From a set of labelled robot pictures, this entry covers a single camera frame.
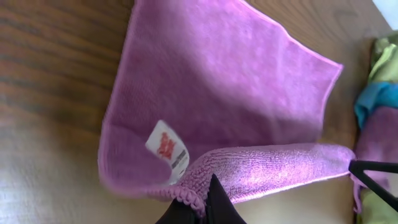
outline green cloth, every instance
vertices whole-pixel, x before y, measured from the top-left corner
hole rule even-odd
[[[383,199],[373,191],[364,189],[361,192],[362,213],[358,217],[357,224],[396,224],[398,212],[396,212]]]
[[[398,31],[375,41],[369,82],[398,83]]]

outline wooden table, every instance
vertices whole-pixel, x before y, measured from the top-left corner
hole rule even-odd
[[[252,0],[316,52],[343,63],[322,141],[353,147],[353,103],[374,37],[391,29],[371,0]],[[0,1],[0,223],[154,223],[166,203],[100,185],[101,120],[131,0]],[[248,223],[349,223],[347,179],[239,204]]]

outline purple cloth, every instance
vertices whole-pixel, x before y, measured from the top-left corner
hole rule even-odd
[[[320,136],[341,69],[244,1],[136,1],[103,121],[100,176],[119,194],[177,198],[202,212],[212,173],[233,202],[345,175],[351,150],[292,144]],[[144,145],[160,119],[190,154],[174,185]]]
[[[390,107],[379,107],[366,120],[366,124],[358,139],[355,154],[359,160],[374,162],[398,163],[398,109]],[[365,171],[365,173],[376,181],[381,187],[390,190],[389,176],[387,172]],[[354,193],[358,212],[361,211],[359,201],[359,186],[366,187],[355,176],[351,178],[356,183]]]

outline cloth tag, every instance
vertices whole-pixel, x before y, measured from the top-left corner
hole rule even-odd
[[[189,165],[189,153],[174,130],[159,120],[145,146],[169,164],[172,173],[168,184],[175,184]]]

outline blue cloth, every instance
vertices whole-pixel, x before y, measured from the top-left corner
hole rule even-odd
[[[398,84],[374,82],[362,91],[354,105],[354,111],[361,129],[367,118],[379,106],[398,108]]]

